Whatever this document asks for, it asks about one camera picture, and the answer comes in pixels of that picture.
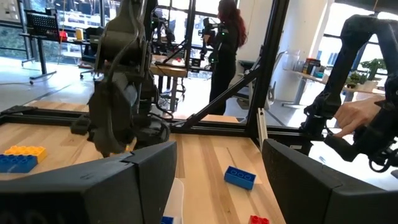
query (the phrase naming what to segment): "wooden tabletop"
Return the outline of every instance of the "wooden tabletop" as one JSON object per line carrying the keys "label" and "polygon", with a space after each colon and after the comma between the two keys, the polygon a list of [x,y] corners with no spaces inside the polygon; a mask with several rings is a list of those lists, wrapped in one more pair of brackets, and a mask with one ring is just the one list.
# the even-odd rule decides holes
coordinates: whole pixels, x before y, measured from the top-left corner
{"label": "wooden tabletop", "polygon": [[[155,75],[160,75],[160,76],[170,76],[170,77],[177,77],[177,78],[185,78],[187,77],[187,69],[185,68],[176,68],[176,67],[170,67],[167,65],[155,65],[155,62],[163,62],[167,57],[163,55],[152,55],[152,65],[150,66],[150,70],[155,74]],[[170,59],[167,64],[169,65],[179,65],[179,66],[184,66],[183,62],[178,62],[175,59]]]}
{"label": "wooden tabletop", "polygon": [[[326,82],[324,82],[321,78],[317,78],[314,77],[312,75],[308,75],[308,74],[304,74],[302,72],[296,72],[296,71],[290,71],[290,72],[294,72],[297,75],[300,75],[301,77],[307,79],[307,80],[311,80],[317,83],[322,83],[322,84],[326,84]],[[352,93],[370,93],[370,94],[377,94],[377,95],[384,95],[386,94],[386,92],[382,91],[382,90],[378,90],[378,89],[373,89],[373,91],[366,91],[366,90],[357,90],[357,89],[352,89],[352,88],[347,88],[347,87],[343,87],[344,91],[349,91]]]}
{"label": "wooden tabletop", "polygon": [[[39,108],[87,111],[86,105],[36,101]],[[205,119],[214,121],[217,116]],[[218,117],[219,121],[233,121]],[[11,146],[43,146],[48,156],[30,174],[0,174],[0,180],[45,172],[101,159],[86,136],[71,134],[69,127],[29,124],[0,126],[0,153]],[[177,142],[177,170],[185,187],[183,220],[187,224],[248,223],[250,215],[268,218],[272,224],[285,223],[265,172],[261,153],[249,138],[172,134]],[[256,174],[254,188],[244,190],[224,181],[228,166]]]}

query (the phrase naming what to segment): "glass wall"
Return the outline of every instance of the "glass wall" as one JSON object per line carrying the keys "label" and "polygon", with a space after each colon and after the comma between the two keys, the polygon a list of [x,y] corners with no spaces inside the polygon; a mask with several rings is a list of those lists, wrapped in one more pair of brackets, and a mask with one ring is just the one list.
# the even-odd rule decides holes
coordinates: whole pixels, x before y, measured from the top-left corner
{"label": "glass wall", "polygon": [[0,26],[0,57],[26,58],[24,38],[19,36],[22,29]]}

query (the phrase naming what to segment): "person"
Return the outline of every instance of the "person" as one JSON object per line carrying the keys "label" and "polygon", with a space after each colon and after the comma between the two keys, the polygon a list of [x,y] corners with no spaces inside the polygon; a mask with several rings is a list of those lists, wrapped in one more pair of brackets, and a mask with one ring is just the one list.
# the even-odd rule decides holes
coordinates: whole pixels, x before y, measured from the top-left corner
{"label": "person", "polygon": [[343,103],[335,114],[341,128],[335,136],[342,138],[354,132],[358,127],[368,125],[380,111],[380,107],[374,103],[385,99],[385,96],[376,95],[365,100]]}
{"label": "person", "polygon": [[[244,45],[247,39],[244,21],[233,0],[221,0],[218,5],[218,18],[228,30],[228,35],[223,39],[218,51],[218,62],[211,76],[210,102],[228,89],[229,83],[236,72],[236,52]],[[214,42],[205,36],[207,44]],[[210,112],[210,114],[223,115],[226,102]]]}

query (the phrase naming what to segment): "white container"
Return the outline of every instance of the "white container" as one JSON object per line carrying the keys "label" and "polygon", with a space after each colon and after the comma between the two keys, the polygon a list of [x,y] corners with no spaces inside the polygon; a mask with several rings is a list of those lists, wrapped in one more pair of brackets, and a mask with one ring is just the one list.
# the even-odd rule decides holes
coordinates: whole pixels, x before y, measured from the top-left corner
{"label": "white container", "polygon": [[285,60],[282,64],[284,70],[293,71],[300,59],[300,50],[288,50],[285,54]]}
{"label": "white container", "polygon": [[322,82],[325,82],[325,83],[327,83],[327,82],[328,82],[328,80],[329,80],[329,76],[330,76],[330,75],[323,74],[323,77],[322,77]]}

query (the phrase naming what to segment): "woman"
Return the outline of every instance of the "woman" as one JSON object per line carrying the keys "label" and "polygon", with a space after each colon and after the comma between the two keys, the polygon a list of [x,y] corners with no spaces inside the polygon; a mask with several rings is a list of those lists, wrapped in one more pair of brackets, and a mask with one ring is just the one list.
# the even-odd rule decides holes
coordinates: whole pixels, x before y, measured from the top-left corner
{"label": "woman", "polygon": [[[218,5],[218,18],[228,30],[228,35],[220,37],[217,34],[215,39],[224,38],[221,48],[218,51],[218,62],[211,77],[210,102],[220,96],[228,89],[229,83],[236,72],[236,51],[246,42],[246,28],[240,15],[240,10],[233,0],[221,0]],[[215,40],[205,36],[208,45],[215,45]],[[223,115],[226,109],[226,102],[220,105],[211,114]]]}

